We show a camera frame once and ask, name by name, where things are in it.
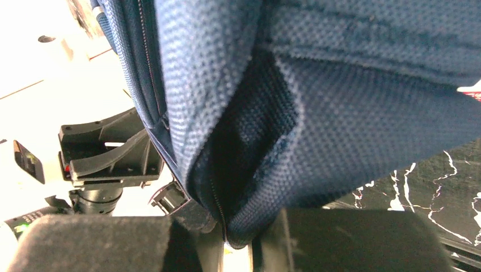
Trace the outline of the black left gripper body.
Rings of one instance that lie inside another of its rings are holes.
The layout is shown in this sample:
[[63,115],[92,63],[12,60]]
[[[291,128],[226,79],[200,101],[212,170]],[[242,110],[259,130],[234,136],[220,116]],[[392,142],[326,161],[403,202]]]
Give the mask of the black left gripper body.
[[75,188],[144,187],[159,178],[164,166],[135,108],[62,125],[58,138],[63,178]]

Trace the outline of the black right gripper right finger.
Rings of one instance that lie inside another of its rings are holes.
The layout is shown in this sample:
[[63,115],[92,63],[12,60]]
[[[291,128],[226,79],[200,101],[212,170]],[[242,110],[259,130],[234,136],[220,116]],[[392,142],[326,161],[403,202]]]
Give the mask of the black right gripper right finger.
[[255,271],[452,271],[432,228],[410,212],[283,209],[252,242]]

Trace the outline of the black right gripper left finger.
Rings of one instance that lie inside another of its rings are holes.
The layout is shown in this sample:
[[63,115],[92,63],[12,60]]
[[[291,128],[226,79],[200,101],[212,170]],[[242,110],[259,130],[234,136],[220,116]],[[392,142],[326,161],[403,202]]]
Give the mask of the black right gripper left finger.
[[8,271],[221,271],[218,229],[170,216],[46,215],[21,235]]

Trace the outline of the navy blue student backpack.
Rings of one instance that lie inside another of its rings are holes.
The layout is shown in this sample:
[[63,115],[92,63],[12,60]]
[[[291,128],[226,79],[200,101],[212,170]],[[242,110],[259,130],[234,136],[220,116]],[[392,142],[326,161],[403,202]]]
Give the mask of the navy blue student backpack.
[[146,131],[243,248],[480,137],[479,1],[92,1]]

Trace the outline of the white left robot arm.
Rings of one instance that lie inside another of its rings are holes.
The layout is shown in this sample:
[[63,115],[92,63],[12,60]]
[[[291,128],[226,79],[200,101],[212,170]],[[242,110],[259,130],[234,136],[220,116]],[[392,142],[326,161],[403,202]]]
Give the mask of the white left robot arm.
[[62,178],[73,187],[70,202],[52,195],[44,207],[1,222],[16,239],[44,215],[109,215],[124,188],[151,185],[164,166],[134,108],[100,121],[63,125],[58,138]]

